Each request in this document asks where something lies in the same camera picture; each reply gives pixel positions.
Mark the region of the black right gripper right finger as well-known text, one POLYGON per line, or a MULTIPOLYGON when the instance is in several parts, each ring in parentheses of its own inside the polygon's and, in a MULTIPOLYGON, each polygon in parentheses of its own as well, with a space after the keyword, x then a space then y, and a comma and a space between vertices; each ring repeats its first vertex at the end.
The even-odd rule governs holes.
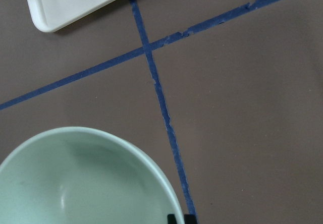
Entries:
POLYGON ((196 224, 196 216, 193 214, 185 214, 184 222, 185 224, 196 224))

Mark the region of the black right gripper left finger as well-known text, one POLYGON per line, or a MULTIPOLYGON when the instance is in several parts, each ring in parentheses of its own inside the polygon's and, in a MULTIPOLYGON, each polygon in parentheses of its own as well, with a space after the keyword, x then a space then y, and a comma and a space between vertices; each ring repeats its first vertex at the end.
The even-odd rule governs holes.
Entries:
POLYGON ((177 224, 177 220, 174 214, 167 215, 167 222, 168 224, 177 224))

